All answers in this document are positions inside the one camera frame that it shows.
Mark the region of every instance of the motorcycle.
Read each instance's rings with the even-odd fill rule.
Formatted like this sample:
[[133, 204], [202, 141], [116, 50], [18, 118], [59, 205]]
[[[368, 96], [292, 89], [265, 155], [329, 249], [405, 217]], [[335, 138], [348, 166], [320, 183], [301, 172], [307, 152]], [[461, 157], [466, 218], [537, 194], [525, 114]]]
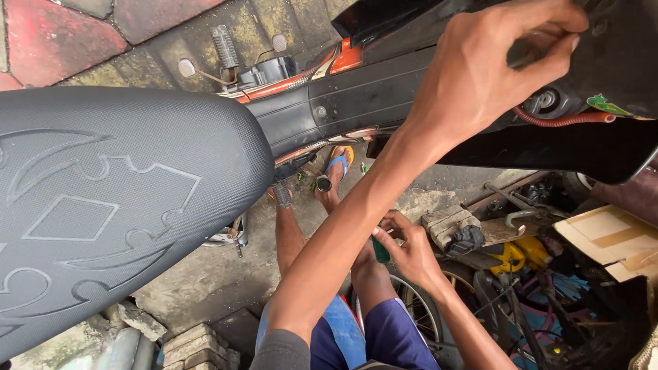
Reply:
[[[368, 142], [376, 158], [450, 18], [500, 2], [358, 0], [332, 21], [343, 40], [303, 70], [276, 57], [240, 72], [221, 49], [231, 82], [219, 96], [0, 93], [0, 363], [163, 273], [321, 147]], [[569, 74], [439, 163], [559, 169], [607, 184], [646, 166], [658, 149], [658, 125], [647, 120], [658, 117], [647, 46], [658, 38], [657, 10], [651, 1], [581, 3], [592, 26]], [[541, 56], [520, 41], [509, 64]]]

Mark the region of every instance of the blue shorts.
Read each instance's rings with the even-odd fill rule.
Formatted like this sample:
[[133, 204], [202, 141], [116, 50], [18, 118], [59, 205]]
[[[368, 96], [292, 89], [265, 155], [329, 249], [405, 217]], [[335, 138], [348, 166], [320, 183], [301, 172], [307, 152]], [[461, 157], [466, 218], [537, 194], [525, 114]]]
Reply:
[[[261, 317], [256, 348], [267, 328], [268, 306]], [[350, 370], [372, 359], [406, 370], [439, 369], [402, 301], [386, 300], [374, 306], [363, 325], [365, 337], [347, 305], [336, 296], [311, 333], [311, 370]]]

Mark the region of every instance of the black textured seat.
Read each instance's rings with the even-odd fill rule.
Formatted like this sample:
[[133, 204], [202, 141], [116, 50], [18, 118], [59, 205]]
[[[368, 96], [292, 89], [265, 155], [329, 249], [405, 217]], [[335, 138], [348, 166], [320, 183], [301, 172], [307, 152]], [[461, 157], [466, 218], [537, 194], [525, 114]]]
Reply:
[[0, 363], [131, 294], [253, 204], [255, 117], [202, 93], [0, 93]]

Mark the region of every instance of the green screwdriver handle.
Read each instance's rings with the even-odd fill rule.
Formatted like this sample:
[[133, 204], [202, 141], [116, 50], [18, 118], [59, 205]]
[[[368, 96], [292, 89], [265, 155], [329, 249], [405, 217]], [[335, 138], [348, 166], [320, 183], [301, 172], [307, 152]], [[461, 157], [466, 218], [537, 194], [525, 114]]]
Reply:
[[377, 258], [377, 262], [379, 263], [388, 263], [391, 261], [391, 255], [388, 253], [388, 250], [384, 248], [382, 243], [379, 242], [379, 240], [375, 239], [373, 236], [370, 236], [370, 239], [372, 240], [372, 247], [374, 248], [374, 256]]

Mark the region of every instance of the red tile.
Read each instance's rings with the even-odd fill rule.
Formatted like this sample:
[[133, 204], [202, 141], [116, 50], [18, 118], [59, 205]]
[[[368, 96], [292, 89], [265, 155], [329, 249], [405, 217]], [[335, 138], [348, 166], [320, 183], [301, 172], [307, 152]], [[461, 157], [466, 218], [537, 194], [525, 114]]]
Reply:
[[114, 23], [135, 45], [224, 0], [116, 0]]
[[0, 72], [0, 92], [22, 88], [23, 86], [21, 86], [9, 73]]
[[5, 0], [11, 72], [23, 85], [48, 86], [122, 53], [108, 23], [48, 0]]

